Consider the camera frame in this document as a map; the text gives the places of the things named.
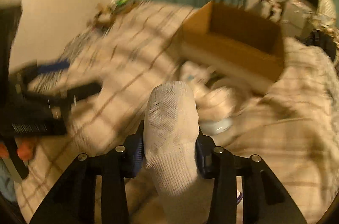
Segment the person's left hand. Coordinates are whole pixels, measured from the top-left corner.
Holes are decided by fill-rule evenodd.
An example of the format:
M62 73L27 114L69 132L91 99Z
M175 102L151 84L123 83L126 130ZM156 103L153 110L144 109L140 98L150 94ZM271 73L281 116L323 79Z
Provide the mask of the person's left hand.
M21 141L21 144L17 148L17 155L21 160L28 161L33 158L36 142L36 139L33 138ZM3 142L1 142L0 156L1 158L9 157L9 152L7 151L7 148L5 147Z

